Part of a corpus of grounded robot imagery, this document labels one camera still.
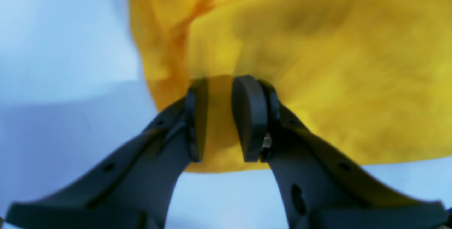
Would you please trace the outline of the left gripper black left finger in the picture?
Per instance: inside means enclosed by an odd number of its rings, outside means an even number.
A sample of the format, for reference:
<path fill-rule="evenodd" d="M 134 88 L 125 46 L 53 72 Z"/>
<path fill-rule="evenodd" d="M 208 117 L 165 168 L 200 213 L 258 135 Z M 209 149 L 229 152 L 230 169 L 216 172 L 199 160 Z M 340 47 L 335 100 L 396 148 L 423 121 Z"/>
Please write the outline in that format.
<path fill-rule="evenodd" d="M 202 161 L 208 84 L 195 80 L 136 137 L 64 189 L 13 203 L 8 224 L 23 229 L 163 229 L 176 182 Z"/>

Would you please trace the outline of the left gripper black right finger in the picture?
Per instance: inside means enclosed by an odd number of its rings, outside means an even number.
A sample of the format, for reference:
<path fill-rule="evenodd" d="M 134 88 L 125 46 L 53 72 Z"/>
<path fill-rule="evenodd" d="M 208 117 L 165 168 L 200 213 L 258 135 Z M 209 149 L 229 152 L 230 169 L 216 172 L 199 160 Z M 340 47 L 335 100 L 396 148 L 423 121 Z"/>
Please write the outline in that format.
<path fill-rule="evenodd" d="M 236 77 L 231 106 L 246 162 L 267 163 L 291 229 L 439 229 L 449 211 L 386 186 L 313 134 L 253 76 Z"/>

